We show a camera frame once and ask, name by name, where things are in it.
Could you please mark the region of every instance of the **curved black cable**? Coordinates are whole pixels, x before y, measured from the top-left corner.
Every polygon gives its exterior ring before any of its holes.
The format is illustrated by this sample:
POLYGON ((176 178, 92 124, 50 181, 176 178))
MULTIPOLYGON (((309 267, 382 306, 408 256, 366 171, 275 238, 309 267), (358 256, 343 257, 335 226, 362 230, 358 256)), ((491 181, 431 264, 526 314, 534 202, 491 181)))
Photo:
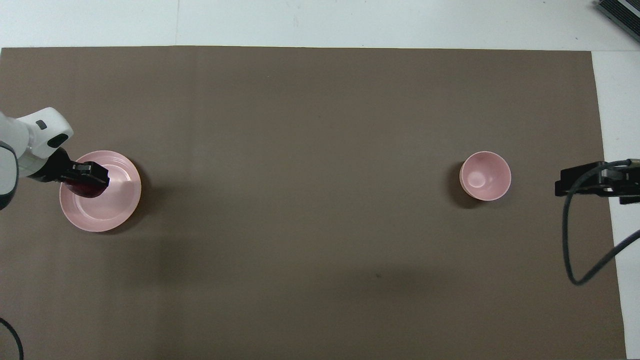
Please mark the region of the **curved black cable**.
POLYGON ((13 335, 13 338, 15 339, 15 344, 18 345, 18 357, 20 360, 24 360, 24 351, 22 349, 22 342, 20 341, 20 336, 18 336, 18 333, 15 331, 13 326, 11 326, 11 324, 8 323, 5 319, 0 318, 0 323, 3 324, 4 327, 7 328, 7 330, 9 330, 11 335, 13 335))
POLYGON ((611 169, 619 166, 627 167, 629 165, 631 165, 631 160, 619 160, 619 161, 612 161, 610 163, 606 163, 598 167, 592 168, 591 170, 582 174, 578 178, 578 180, 576 180, 573 183, 573 185, 569 189, 569 192, 566 194, 566 199, 564 200, 564 208, 562 212, 562 248, 563 248, 563 256, 564 256, 564 268, 566 269, 566 274, 569 277, 569 280, 574 285, 583 285, 585 282, 591 280, 591 278, 595 274, 597 274, 600 271, 600 269, 602 269, 608 262, 610 262, 614 256, 616 256, 619 252, 624 250, 625 247, 628 247, 629 245, 631 245, 632 242, 640 238, 640 230, 627 236, 626 239, 624 239, 622 242, 617 244, 605 256, 603 256, 602 259, 600 259, 596 263, 596 265, 594 265, 593 268, 591 268, 591 270, 589 270, 587 274, 584 275, 584 277, 582 277, 580 280, 575 279, 575 276, 573 275, 573 270, 571 268, 571 261, 569 260, 568 223, 569 223, 569 205, 571 204, 571 199, 575 195, 575 192, 578 190, 578 188, 584 183, 584 181, 589 179, 591 176, 594 176, 595 174, 601 172, 602 170, 611 169))

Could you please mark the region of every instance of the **cable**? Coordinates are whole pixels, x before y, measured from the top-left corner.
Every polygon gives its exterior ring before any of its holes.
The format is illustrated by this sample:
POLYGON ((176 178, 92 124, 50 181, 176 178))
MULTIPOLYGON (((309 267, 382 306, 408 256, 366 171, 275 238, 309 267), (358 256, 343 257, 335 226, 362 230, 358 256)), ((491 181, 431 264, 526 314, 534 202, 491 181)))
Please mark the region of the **cable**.
POLYGON ((18 357, 20 360, 24 360, 24 351, 22 349, 22 342, 20 341, 20 336, 18 336, 18 333, 15 332, 15 329, 5 319, 0 318, 0 323, 3 324, 4 327, 6 327, 9 330, 11 335, 13 335, 13 338, 15 339, 15 344, 18 345, 18 357))
POLYGON ((597 274, 600 271, 600 269, 602 269, 608 262, 610 262, 611 259, 613 259, 614 256, 616 256, 619 252, 624 250, 625 247, 628 247, 629 245, 631 245, 631 243, 633 243, 638 238, 640 238, 640 230, 638 230, 638 231, 634 232, 633 234, 627 236, 626 239, 624 239, 622 242, 617 244, 605 256, 603 256, 602 259, 600 259, 596 263, 596 265, 594 265, 593 268, 591 268, 591 270, 589 270, 587 272, 587 274, 584 275, 584 277, 582 277, 580 280, 576 280, 575 279, 575 276, 573 275, 573 270, 571 268, 571 261, 569 260, 569 226, 568 226, 568 223, 569 223, 569 205, 571 204, 571 199, 575 195, 575 192, 578 191, 578 188, 580 186, 582 186, 584 181, 589 179, 591 176, 594 176, 595 174, 601 172, 602 170, 607 170, 607 169, 611 169, 611 168, 619 167, 619 166, 628 167, 631 164, 632 164, 631 160, 619 160, 619 161, 612 161, 610 163, 606 163, 606 164, 600 165, 598 167, 592 168, 591 170, 589 170, 589 171, 585 172, 584 174, 582 174, 578 178, 578 180, 576 180, 573 183, 573 185, 569 189, 569 192, 566 194, 566 199, 564 200, 564 208, 563 208, 563 212, 562 212, 562 248, 563 248, 563 256, 564 256, 564 268, 566 269, 566 274, 569 277, 569 280, 574 285, 578 285, 578 286, 579 285, 583 285, 585 282, 591 280, 591 278, 595 274, 597 274))

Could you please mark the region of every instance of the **white table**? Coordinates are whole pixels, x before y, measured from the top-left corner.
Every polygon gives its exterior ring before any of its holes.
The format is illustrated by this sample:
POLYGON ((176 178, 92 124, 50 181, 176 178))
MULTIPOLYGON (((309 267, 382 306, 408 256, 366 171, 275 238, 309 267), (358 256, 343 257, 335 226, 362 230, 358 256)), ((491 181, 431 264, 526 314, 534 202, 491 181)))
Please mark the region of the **white table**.
MULTIPOLYGON (((605 160, 640 158, 640 43, 590 0, 0 0, 0 47, 116 45, 592 51, 605 160)), ((640 206, 612 200, 611 218, 620 241, 640 206)), ((638 358, 640 241, 616 262, 638 358)))

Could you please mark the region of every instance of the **brown table surface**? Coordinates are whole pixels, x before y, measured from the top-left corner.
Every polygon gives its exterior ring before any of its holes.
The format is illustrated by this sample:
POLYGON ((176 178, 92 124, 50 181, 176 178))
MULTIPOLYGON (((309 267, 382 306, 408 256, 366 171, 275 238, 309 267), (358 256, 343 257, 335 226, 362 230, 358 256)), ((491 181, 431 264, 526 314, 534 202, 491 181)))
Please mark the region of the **brown table surface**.
MULTIPOLYGON (((615 266, 569 283, 553 191, 603 158, 589 53, 3 49, 2 111, 47 106, 73 158, 121 152, 143 196, 94 234, 57 184, 20 182, 0 316, 28 359, 625 356, 615 266), (495 202, 458 184, 480 150, 511 166, 495 202)), ((571 223, 583 274, 607 201, 576 198, 571 223)))

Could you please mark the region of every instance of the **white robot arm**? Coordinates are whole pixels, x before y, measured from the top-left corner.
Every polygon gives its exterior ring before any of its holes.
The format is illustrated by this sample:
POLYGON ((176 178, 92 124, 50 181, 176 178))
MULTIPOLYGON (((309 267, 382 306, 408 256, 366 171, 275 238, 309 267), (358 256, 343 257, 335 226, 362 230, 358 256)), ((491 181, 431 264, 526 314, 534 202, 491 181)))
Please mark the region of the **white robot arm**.
POLYGON ((73 134, 53 108, 18 119, 0 113, 0 209, 13 198, 19 177, 63 182, 84 197, 96 197, 106 189, 105 168, 92 161, 71 161, 60 147, 73 134))

